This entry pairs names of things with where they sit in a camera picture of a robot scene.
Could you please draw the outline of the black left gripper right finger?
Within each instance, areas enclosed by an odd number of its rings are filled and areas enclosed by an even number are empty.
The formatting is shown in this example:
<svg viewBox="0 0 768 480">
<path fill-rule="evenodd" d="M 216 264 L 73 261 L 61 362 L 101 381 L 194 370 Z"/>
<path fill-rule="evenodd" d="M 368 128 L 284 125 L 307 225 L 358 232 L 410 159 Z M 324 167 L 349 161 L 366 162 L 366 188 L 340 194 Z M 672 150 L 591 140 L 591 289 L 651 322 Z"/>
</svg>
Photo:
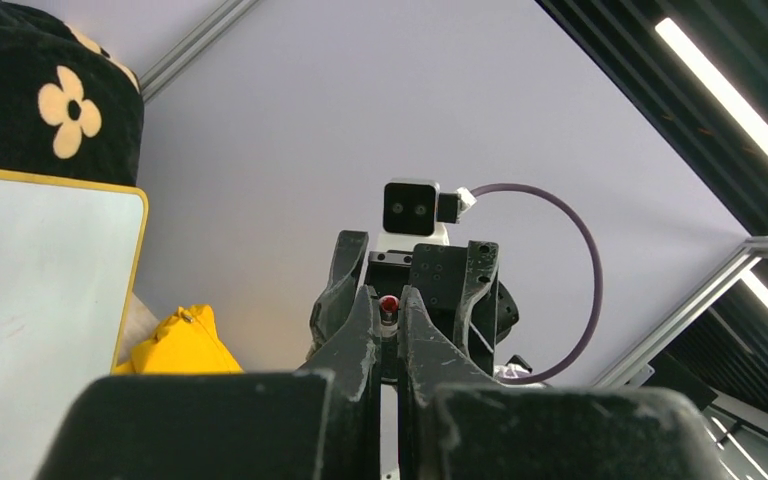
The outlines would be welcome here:
<svg viewBox="0 0 768 480">
<path fill-rule="evenodd" d="M 401 295 L 404 479 L 724 479 L 695 405 L 663 388 L 510 387 L 475 366 Z"/>
</svg>

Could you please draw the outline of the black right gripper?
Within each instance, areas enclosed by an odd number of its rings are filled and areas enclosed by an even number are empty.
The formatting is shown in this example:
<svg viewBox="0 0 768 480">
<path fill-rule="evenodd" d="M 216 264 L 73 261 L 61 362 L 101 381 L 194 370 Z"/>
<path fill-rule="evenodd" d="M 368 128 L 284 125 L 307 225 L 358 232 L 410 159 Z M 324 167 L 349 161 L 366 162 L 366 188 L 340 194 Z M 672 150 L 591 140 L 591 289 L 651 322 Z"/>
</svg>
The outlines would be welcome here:
<svg viewBox="0 0 768 480">
<path fill-rule="evenodd" d="M 343 230 L 336 239 L 327 281 L 310 315 L 310 352 L 346 322 L 367 252 L 369 235 Z M 435 327 L 487 375 L 493 375 L 498 318 L 498 245 L 470 241 L 467 248 L 420 244 L 411 252 L 371 252 L 364 283 L 399 297 L 417 288 Z"/>
</svg>

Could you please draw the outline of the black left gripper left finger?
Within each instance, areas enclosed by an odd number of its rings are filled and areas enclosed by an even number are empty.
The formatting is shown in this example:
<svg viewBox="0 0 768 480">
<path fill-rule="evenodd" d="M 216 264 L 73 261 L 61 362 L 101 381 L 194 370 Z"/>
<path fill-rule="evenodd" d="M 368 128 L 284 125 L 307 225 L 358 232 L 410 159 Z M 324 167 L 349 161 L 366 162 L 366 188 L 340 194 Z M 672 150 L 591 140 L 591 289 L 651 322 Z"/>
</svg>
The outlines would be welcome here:
<svg viewBox="0 0 768 480">
<path fill-rule="evenodd" d="M 300 369 L 121 375 L 74 401 L 41 479 L 376 479 L 379 301 L 358 290 Z"/>
</svg>

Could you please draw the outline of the white red capped marker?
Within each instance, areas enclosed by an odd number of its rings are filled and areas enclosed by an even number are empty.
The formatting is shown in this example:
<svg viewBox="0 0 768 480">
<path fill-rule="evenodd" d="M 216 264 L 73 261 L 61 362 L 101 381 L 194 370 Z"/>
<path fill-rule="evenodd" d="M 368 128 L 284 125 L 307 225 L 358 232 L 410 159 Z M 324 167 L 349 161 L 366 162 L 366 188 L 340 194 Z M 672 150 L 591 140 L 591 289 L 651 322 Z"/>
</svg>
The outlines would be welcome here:
<svg viewBox="0 0 768 480">
<path fill-rule="evenodd" d="M 379 299 L 381 336 L 391 338 L 399 328 L 400 300 L 394 295 L 384 295 Z"/>
</svg>

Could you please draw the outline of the yellow framed whiteboard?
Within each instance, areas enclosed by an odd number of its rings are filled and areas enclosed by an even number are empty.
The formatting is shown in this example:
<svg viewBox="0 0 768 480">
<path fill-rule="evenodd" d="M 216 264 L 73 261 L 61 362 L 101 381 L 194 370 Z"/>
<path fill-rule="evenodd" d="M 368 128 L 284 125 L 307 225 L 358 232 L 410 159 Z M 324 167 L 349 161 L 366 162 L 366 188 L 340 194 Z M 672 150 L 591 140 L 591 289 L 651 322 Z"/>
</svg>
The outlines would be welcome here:
<svg viewBox="0 0 768 480">
<path fill-rule="evenodd" d="M 149 203 L 135 187 L 0 170 L 0 479 L 31 479 L 113 368 Z"/>
</svg>

